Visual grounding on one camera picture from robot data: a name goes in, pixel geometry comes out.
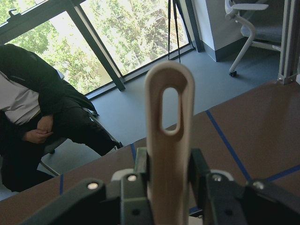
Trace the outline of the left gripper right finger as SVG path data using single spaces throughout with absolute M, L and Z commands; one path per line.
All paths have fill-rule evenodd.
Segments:
M 300 198 L 262 179 L 239 185 L 192 149 L 188 178 L 205 225 L 298 225 Z

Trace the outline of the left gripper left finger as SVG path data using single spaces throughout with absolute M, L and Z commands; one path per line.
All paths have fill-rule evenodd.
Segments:
M 117 171 L 106 185 L 88 178 L 39 209 L 23 225 L 148 225 L 148 153 L 137 149 L 135 167 Z

